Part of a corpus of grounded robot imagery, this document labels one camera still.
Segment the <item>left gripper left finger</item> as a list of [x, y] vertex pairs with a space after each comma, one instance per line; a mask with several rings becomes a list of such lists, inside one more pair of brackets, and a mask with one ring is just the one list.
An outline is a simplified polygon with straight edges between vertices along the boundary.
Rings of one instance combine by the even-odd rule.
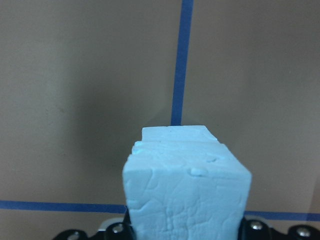
[[133, 230], [129, 210], [126, 209], [123, 219], [111, 218], [105, 220], [98, 231], [88, 236], [79, 229], [68, 229], [60, 232], [54, 240], [136, 240], [137, 236]]

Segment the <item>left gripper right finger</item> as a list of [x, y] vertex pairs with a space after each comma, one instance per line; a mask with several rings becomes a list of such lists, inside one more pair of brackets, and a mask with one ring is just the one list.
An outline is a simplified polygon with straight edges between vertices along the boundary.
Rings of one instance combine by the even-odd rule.
[[320, 230], [305, 224], [291, 226], [282, 233], [264, 219], [244, 216], [238, 229], [238, 240], [320, 240]]

